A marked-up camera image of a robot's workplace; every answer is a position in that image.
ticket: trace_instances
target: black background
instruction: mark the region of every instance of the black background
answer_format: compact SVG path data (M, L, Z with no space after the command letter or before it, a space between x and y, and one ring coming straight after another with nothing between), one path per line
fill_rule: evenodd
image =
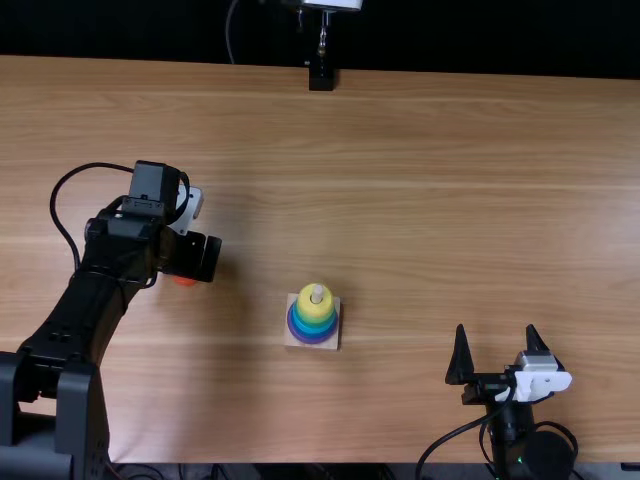
M0 0L0 53L225 63L229 3ZM334 15L333 53L342 68L637 78L638 4L364 0ZM302 65L295 12L277 0L239 0L231 33L238 63Z

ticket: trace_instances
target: yellow ring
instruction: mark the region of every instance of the yellow ring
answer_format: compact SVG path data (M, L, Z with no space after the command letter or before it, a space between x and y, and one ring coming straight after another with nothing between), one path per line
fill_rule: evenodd
M320 303L311 302L311 293L313 292L313 287L316 285L316 283L311 283L300 290L300 295L298 295L297 300L298 312L305 317L305 321L307 323L312 324L325 322L329 315L331 315L335 310L333 294L331 293L331 290L324 285L322 285L324 288L322 301Z

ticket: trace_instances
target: wood grain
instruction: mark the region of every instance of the wood grain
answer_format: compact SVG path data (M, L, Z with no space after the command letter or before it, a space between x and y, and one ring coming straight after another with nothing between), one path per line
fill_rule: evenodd
M583 461L638 461L638 82L0 58L0 349L62 293L48 217L88 161L166 162L220 236L215 282L168 278L133 301L103 363L114 461L413 462L478 417L444 384L463 322L479 370L534 323L574 374L536 407ZM78 242L126 192L65 186ZM344 301L338 353L282 346L288 292ZM477 436L434 461L477 462Z

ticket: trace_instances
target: blue ring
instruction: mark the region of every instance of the blue ring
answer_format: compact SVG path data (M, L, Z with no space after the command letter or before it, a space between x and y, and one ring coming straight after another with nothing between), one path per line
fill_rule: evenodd
M289 313L287 315L287 326L289 327L289 331L291 332L291 334L297 338L298 340L300 340L302 343L307 343L307 344L317 344L317 343L322 343L325 340L328 340L329 338L331 338L338 327L338 316L336 315L336 318L334 322L332 322L329 326L329 329L325 331L325 333L323 333L322 335L305 335L304 333L302 333L301 331L298 330L297 326L294 323L294 318L293 318L293 312L295 311L295 309L293 308L293 305L291 306L291 308L289 309Z
M333 315L329 317L328 321L321 324L320 326L311 326L305 323L304 320L300 318L297 309L293 309L293 311L291 312L291 316L293 317L293 324L295 325L296 330L298 330L302 335L310 338L322 336L327 333L328 330L331 330L331 327L335 323L337 317L334 310Z

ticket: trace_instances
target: purple ring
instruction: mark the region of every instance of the purple ring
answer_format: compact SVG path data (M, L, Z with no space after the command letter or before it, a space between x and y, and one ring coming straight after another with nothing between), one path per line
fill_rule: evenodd
M287 314L287 327L289 328L289 331L291 332L291 334L299 341L301 341L302 343L306 343L308 345L316 345L318 343L322 343L326 340L329 340L329 338L331 338L333 336L333 334L335 333L336 329L338 328L338 322L340 322L339 318L336 318L336 321L333 323L333 327L331 327L326 334L324 334L321 337L318 338L309 338L309 337L305 337L304 335L298 333L298 331L296 330L295 326L293 325L293 318L291 316L291 308L289 308L289 313Z

